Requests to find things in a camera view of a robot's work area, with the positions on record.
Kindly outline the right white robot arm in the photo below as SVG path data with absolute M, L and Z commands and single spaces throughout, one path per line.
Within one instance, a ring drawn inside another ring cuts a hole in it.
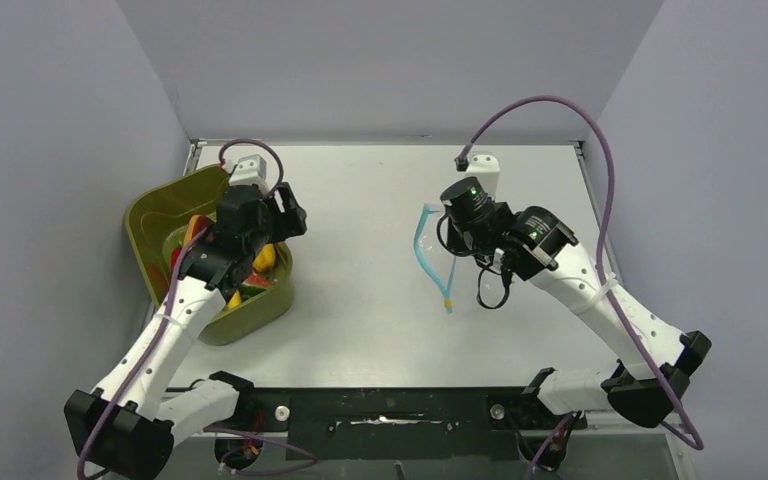
M 670 398 L 683 396 L 711 349 L 704 333 L 681 331 L 615 279 L 600 278 L 584 245 L 549 210 L 531 206 L 514 213 L 474 176 L 449 186 L 440 200 L 448 249 L 497 271 L 505 290 L 519 278 L 548 293 L 617 357 L 605 367 L 541 370 L 522 400 L 528 422 L 545 427 L 562 414 L 613 410 L 633 424 L 655 428 L 675 412 Z

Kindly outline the clear zip top bag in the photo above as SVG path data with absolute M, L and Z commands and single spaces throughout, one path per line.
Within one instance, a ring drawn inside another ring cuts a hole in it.
M 437 224 L 443 216 L 442 205 L 423 205 L 413 235 L 413 250 L 420 268 L 439 290 L 444 310 L 447 314 L 452 314 L 452 290 L 457 258 L 450 254 L 438 239 Z

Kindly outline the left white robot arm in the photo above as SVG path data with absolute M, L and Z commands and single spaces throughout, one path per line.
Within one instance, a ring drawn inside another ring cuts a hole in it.
M 226 372 L 171 399 L 164 395 L 201 332 L 252 273 L 256 256 L 268 244 L 304 235 L 306 217 L 287 182 L 269 193 L 254 184 L 225 190 L 214 223 L 183 246 L 166 296 L 127 353 L 90 391 L 67 399 L 77 478 L 88 478 L 93 464 L 96 479 L 110 472 L 154 479 L 180 443 L 234 415 L 252 385 Z

